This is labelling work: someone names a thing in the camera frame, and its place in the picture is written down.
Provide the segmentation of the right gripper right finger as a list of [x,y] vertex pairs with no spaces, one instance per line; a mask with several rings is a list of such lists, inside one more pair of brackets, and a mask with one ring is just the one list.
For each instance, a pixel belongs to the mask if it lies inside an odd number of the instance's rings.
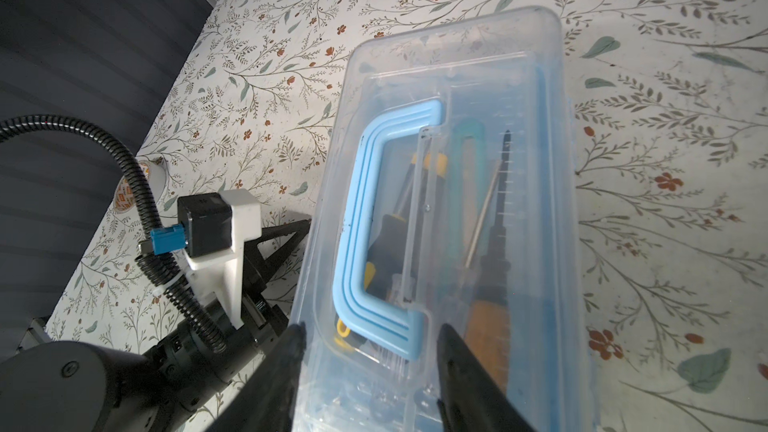
[[436,357],[446,431],[533,431],[449,324],[440,328]]

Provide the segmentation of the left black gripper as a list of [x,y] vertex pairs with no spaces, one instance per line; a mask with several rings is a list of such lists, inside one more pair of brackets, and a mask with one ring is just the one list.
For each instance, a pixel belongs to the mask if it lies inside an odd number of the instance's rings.
[[[288,327],[288,317],[277,305],[270,305],[263,292],[273,276],[309,233],[310,219],[270,226],[261,236],[247,241],[244,248],[242,319],[259,348],[273,348]],[[265,243],[277,244],[268,256]]]

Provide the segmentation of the teal utility knife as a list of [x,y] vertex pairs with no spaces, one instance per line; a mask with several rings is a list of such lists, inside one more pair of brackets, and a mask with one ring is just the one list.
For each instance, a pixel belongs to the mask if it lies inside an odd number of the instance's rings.
[[460,261],[471,244],[487,180],[485,130],[476,119],[456,124],[448,147],[448,251]]

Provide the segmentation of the clear handle screwdriver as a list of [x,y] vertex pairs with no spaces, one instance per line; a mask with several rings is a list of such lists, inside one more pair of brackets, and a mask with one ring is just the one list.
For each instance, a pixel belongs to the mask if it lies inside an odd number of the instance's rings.
[[483,199],[482,206],[481,206],[480,211],[478,213],[477,219],[475,221],[475,225],[474,225],[474,228],[473,228],[471,240],[470,240],[469,246],[467,248],[467,253],[466,253],[466,256],[465,256],[465,260],[464,260],[464,267],[465,268],[470,268],[472,266],[472,263],[473,263],[473,260],[474,260],[474,256],[475,256],[475,253],[476,253],[476,250],[477,250],[478,242],[480,240],[480,236],[481,236],[482,229],[483,229],[483,226],[484,226],[484,221],[485,221],[485,218],[486,218],[486,215],[487,215],[487,210],[489,208],[489,205],[490,205],[493,193],[494,193],[494,189],[496,187],[496,183],[497,183],[497,180],[498,180],[498,175],[499,175],[499,172],[500,172],[500,168],[501,168],[501,161],[497,161],[496,164],[495,164],[495,167],[493,169],[493,173],[490,176],[490,181],[489,181],[489,184],[488,184],[487,192],[486,192],[485,197]]

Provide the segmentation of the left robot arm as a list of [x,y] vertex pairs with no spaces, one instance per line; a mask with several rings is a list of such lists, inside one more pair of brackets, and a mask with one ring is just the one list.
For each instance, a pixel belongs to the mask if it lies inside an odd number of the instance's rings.
[[[246,243],[243,326],[235,328],[217,302],[206,309],[223,334],[221,353],[181,322],[143,354],[55,341],[3,362],[2,430],[177,431],[258,353],[263,361],[209,428],[291,430],[306,330],[289,324],[262,293],[309,229],[307,220],[267,227]],[[281,236],[286,242],[264,257],[260,241]]]

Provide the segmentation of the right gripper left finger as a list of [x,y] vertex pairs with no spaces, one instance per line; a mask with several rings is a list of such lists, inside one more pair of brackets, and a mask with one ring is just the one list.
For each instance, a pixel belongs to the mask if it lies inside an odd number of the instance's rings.
[[305,324],[289,325],[207,431],[291,431],[306,347]]

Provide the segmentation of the yellow handle screwdriver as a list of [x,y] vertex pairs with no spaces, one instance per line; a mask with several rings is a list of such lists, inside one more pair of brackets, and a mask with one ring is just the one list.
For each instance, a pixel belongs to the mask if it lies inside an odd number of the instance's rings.
[[480,258],[465,334],[470,350],[503,392],[507,390],[509,377],[511,335],[507,292],[511,264],[506,251],[504,224],[511,145],[512,134],[507,130],[503,136],[495,185],[491,189],[493,222],[488,230],[486,253]]

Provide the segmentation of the yellow black utility knife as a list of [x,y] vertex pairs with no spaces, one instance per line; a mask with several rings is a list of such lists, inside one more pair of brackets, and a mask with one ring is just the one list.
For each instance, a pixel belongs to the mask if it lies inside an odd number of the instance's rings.
[[[381,229],[377,238],[368,248],[367,261],[364,274],[364,287],[367,292],[382,300],[392,297],[396,282],[393,282],[395,274],[403,270],[405,258],[405,246],[410,217],[410,206],[413,198],[414,173],[417,156],[414,154],[407,169],[400,193],[394,205],[393,212],[384,214],[381,221]],[[448,165],[447,156],[437,154],[436,167],[436,191],[442,194],[445,184],[445,176]],[[422,180],[427,180],[431,165],[431,154],[427,153],[422,165]],[[338,317],[336,318],[335,342],[345,350],[361,348],[367,339],[356,332],[351,331]]]

